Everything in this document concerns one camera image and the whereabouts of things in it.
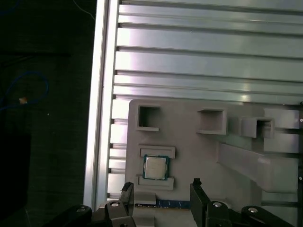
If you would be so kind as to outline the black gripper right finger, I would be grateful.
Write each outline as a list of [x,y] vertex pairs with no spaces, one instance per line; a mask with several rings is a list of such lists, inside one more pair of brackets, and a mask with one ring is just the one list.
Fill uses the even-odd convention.
[[201,187],[199,178],[190,184],[190,210],[198,227],[291,227],[273,213],[246,206],[241,212],[228,208],[223,202],[212,201]]

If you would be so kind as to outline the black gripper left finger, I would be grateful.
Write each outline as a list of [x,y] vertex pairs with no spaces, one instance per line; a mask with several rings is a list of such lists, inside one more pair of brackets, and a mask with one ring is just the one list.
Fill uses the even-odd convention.
[[118,200],[107,201],[93,211],[75,205],[44,224],[45,227],[134,227],[134,184],[126,182]]

